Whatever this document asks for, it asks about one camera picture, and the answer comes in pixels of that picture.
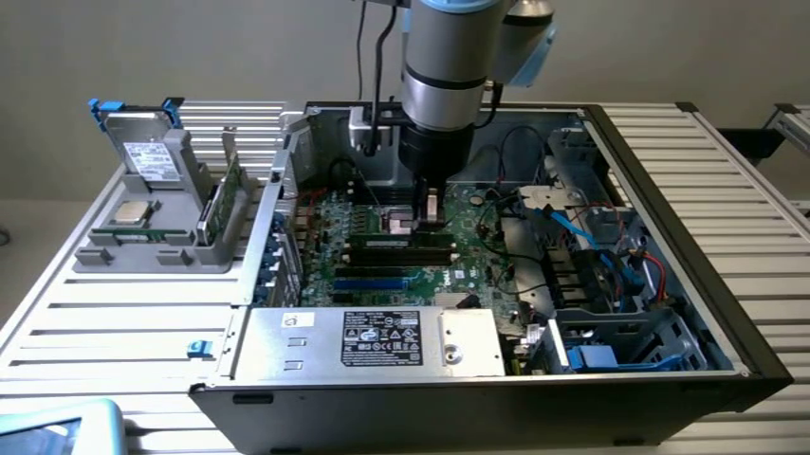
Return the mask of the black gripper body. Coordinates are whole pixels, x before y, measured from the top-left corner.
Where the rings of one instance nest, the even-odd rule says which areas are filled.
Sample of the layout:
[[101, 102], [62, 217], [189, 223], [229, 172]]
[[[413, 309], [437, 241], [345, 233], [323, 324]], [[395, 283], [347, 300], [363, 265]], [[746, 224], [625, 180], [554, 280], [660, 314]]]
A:
[[445, 184], [467, 166], [475, 131], [473, 124], [451, 132], [406, 126], [398, 151], [402, 164], [430, 184]]

